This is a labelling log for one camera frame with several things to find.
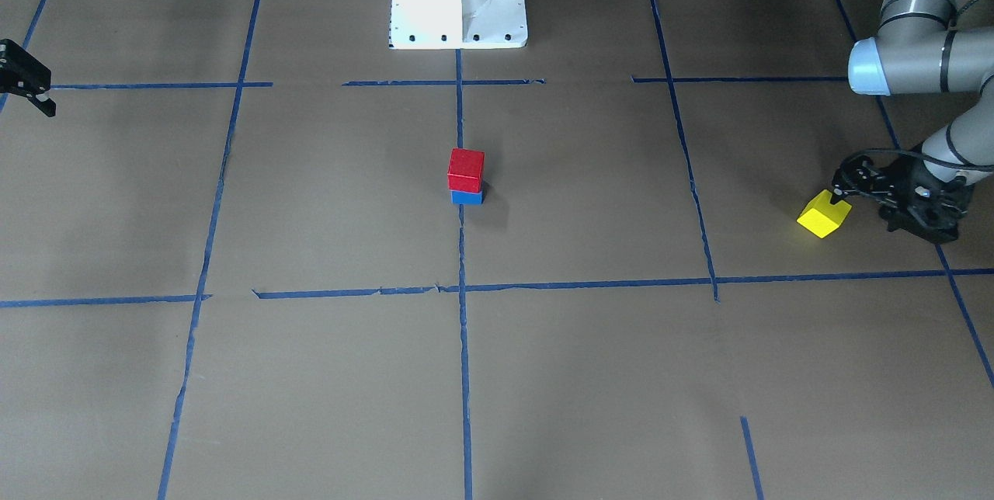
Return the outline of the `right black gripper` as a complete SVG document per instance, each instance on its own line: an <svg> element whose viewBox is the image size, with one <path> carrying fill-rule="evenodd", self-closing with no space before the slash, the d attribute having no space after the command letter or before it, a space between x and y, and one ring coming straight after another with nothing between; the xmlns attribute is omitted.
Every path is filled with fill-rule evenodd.
<svg viewBox="0 0 994 500"><path fill-rule="evenodd" d="M52 71L14 40L1 40L1 92L27 95L43 115L56 116L57 104L47 95Z"/></svg>

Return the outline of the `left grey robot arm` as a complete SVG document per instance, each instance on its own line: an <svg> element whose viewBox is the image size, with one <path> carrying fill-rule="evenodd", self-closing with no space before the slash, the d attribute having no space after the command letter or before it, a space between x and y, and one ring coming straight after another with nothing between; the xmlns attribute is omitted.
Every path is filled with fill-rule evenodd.
<svg viewBox="0 0 994 500"><path fill-rule="evenodd" d="M879 167L877 149L841 161L830 189L837 205L862 196L879 206L888 231L908 231L942 245L958 238L974 186L992 174L991 27L960 29L958 0L884 0L879 26L850 52L851 89L862 95L973 92L977 103L894 161Z"/></svg>

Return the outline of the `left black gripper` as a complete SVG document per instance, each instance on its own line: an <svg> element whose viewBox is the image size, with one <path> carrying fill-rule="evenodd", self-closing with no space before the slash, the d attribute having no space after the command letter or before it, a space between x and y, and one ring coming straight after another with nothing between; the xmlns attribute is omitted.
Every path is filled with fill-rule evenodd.
<svg viewBox="0 0 994 500"><path fill-rule="evenodd" d="M908 231L935 245L957 241L973 186L964 173L950 181L935 177L927 162L922 154L899 154L879 167L869 154L851 155L835 171L832 192L836 200L854 195L873 200L890 232Z"/></svg>

